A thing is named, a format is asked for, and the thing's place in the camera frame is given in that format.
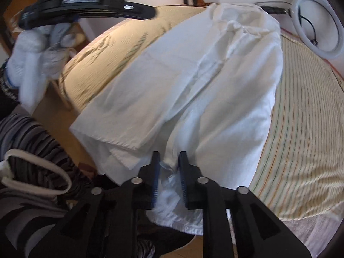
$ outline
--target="person's arm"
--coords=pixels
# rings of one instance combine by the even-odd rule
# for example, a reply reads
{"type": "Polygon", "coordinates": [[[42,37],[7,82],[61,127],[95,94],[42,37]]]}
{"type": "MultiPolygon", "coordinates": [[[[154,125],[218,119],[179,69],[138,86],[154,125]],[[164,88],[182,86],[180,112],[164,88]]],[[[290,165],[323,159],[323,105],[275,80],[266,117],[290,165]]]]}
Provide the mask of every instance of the person's arm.
{"type": "Polygon", "coordinates": [[[12,85],[6,73],[7,61],[0,68],[0,121],[10,115],[19,104],[18,88],[12,85]]]}

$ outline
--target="wooden floor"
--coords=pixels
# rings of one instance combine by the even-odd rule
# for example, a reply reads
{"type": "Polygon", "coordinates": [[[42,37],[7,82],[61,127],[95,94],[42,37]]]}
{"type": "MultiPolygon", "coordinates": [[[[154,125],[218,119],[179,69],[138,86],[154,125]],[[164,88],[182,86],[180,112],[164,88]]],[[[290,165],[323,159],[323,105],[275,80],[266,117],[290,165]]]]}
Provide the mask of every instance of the wooden floor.
{"type": "MultiPolygon", "coordinates": [[[[75,164],[80,162],[94,166],[79,141],[69,131],[77,114],[63,105],[52,87],[48,88],[45,98],[36,108],[33,117],[62,145],[75,164]]],[[[163,258],[201,258],[203,256],[203,237],[197,236],[187,246],[166,254],[163,258]]]]}

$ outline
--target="white glove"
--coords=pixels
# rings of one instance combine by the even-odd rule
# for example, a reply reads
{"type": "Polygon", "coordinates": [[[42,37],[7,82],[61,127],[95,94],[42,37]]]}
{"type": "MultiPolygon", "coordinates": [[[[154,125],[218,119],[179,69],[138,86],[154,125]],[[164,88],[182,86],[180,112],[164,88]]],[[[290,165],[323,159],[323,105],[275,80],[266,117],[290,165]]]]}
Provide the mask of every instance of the white glove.
{"type": "Polygon", "coordinates": [[[8,60],[6,72],[19,101],[30,114],[44,97],[49,79],[58,79],[69,48],[85,40],[83,34],[67,34],[70,23],[48,25],[22,32],[8,60]]]}

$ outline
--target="yellow striped fabric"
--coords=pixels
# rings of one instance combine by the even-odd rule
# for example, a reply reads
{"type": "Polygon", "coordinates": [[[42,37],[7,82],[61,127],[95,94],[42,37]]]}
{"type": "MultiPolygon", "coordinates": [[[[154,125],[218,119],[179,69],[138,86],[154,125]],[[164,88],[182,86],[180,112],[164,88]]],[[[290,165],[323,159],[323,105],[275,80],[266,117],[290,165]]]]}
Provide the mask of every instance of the yellow striped fabric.
{"type": "Polygon", "coordinates": [[[282,48],[283,75],[250,190],[283,220],[343,218],[343,81],[304,44],[283,35],[282,48]]]}

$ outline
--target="metal bolt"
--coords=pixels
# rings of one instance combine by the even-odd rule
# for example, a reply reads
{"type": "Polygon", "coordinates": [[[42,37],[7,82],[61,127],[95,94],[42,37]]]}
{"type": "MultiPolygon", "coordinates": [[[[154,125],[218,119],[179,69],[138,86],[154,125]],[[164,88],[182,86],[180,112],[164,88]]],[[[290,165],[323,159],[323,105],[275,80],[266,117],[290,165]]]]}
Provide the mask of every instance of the metal bolt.
{"type": "Polygon", "coordinates": [[[131,183],[133,183],[133,184],[140,184],[140,183],[142,183],[142,181],[143,180],[140,177],[134,177],[131,179],[131,183]]]}
{"type": "Polygon", "coordinates": [[[94,188],[91,190],[91,193],[92,193],[93,195],[99,195],[99,194],[101,194],[101,192],[102,192],[102,189],[101,189],[100,187],[94,187],[94,188]]]}
{"type": "Polygon", "coordinates": [[[209,179],[206,178],[206,177],[199,177],[199,178],[197,179],[197,181],[198,181],[198,183],[200,183],[200,184],[206,184],[206,183],[208,183],[209,179]]]}
{"type": "Polygon", "coordinates": [[[237,190],[240,194],[247,194],[249,192],[248,188],[245,186],[240,186],[237,190]]]}

